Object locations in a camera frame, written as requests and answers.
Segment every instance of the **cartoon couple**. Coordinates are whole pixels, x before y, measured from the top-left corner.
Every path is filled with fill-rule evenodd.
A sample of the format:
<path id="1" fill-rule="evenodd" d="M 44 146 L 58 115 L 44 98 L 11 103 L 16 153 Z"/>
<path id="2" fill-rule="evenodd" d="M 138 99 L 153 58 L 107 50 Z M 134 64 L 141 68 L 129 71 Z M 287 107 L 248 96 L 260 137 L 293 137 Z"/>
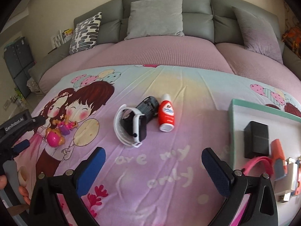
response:
<path id="1" fill-rule="evenodd" d="M 35 130 L 31 138 L 31 145 L 40 146 L 45 140 L 47 127 L 52 126 L 52 120 L 64 120 L 65 114 L 70 116 L 70 121 L 77 121 L 78 129 L 74 129 L 70 135 L 74 134 L 71 143 L 53 148 L 45 146 L 36 163 L 36 175 L 43 172 L 46 176 L 53 176 L 60 162 L 70 158 L 75 146 L 88 145 L 96 137 L 99 130 L 99 123 L 96 119 L 88 119 L 97 110 L 105 105 L 114 93 L 114 87 L 105 81 L 93 82 L 77 91 L 73 88 L 62 90 L 54 99 L 47 103 L 40 115 L 44 116 L 46 124 Z"/>

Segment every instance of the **pillow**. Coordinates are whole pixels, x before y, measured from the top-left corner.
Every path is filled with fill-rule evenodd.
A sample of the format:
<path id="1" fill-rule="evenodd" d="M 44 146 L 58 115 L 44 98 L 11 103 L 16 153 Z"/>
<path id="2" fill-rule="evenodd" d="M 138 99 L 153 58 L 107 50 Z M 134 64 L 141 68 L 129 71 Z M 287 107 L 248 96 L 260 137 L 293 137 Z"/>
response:
<path id="1" fill-rule="evenodd" d="M 271 24 L 263 18 L 232 7 L 246 50 L 260 53 L 283 64 L 279 43 Z"/>
<path id="2" fill-rule="evenodd" d="M 141 0 L 131 3 L 125 40 L 155 35 L 183 36 L 183 0 Z"/>
<path id="3" fill-rule="evenodd" d="M 101 12 L 76 25 L 71 39 L 70 55 L 96 46 L 100 21 Z"/>

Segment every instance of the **black box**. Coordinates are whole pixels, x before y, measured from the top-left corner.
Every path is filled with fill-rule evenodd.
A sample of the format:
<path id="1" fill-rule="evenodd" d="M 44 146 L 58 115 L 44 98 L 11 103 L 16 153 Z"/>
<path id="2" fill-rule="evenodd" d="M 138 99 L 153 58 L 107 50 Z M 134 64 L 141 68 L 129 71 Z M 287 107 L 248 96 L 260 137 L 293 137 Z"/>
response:
<path id="1" fill-rule="evenodd" d="M 250 121 L 244 129 L 244 157 L 269 156 L 268 126 Z"/>

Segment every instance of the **purple-gray pillow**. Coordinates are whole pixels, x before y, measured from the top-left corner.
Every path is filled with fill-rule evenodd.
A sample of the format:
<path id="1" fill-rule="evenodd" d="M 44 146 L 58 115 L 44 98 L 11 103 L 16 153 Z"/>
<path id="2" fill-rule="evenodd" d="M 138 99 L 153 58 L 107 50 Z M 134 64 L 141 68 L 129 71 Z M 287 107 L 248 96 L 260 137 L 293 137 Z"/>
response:
<path id="1" fill-rule="evenodd" d="M 279 43 L 271 24 L 240 8 L 232 7 L 232 9 L 246 50 L 260 53 L 283 64 Z"/>

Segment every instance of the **red bottle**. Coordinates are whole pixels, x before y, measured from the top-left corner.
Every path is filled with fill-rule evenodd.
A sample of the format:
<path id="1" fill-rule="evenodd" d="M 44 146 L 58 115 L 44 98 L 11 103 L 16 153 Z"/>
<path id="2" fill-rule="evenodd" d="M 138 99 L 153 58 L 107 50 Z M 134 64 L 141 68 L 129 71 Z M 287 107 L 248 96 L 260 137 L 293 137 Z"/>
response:
<path id="1" fill-rule="evenodd" d="M 158 111 L 160 130 L 170 132 L 175 127 L 175 112 L 169 94 L 164 94 L 161 101 Z"/>

